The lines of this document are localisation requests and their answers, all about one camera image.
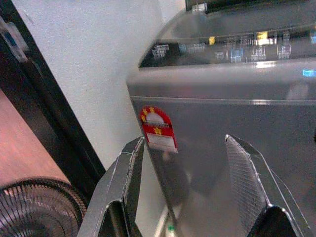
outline washing machine lid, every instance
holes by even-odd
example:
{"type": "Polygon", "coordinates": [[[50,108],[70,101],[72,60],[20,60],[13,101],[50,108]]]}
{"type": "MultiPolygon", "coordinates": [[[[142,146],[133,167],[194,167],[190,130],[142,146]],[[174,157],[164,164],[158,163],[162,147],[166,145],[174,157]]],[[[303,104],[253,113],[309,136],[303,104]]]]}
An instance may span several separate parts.
{"type": "Polygon", "coordinates": [[[182,12],[155,40],[140,67],[251,63],[316,56],[316,0],[182,12]]]}

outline fan grille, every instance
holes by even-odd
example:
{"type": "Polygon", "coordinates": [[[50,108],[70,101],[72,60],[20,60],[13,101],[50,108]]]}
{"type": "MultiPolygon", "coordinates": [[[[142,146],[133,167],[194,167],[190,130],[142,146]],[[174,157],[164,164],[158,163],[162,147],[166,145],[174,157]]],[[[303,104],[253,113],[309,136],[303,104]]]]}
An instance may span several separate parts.
{"type": "Polygon", "coordinates": [[[29,179],[0,190],[1,237],[75,237],[85,198],[67,183],[29,179]]]}
{"type": "Polygon", "coordinates": [[[232,191],[247,235],[267,203],[250,155],[231,136],[226,138],[226,148],[232,191]]]}

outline silver washing machine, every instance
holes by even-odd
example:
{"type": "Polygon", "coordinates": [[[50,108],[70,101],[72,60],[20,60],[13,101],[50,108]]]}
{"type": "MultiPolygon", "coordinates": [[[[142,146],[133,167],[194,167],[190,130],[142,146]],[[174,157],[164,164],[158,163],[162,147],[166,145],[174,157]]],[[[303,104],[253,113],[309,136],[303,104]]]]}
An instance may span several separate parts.
{"type": "Polygon", "coordinates": [[[241,169],[235,185],[231,168],[240,164],[227,156],[226,134],[262,155],[271,187],[291,198],[282,212],[292,226],[304,220],[295,236],[315,235],[316,1],[196,2],[187,1],[127,80],[177,235],[251,232],[245,214],[255,213],[258,197],[250,180],[261,184],[263,174],[249,156],[256,179],[241,169]]]}

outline electric fan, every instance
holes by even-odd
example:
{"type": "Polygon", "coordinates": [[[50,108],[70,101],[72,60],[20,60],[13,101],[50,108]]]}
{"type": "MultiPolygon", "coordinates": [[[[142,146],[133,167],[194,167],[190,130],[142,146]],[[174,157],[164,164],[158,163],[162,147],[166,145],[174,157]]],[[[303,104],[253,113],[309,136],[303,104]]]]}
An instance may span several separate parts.
{"type": "Polygon", "coordinates": [[[0,189],[0,236],[75,237],[86,207],[86,199],[65,182],[15,182],[0,189]]]}

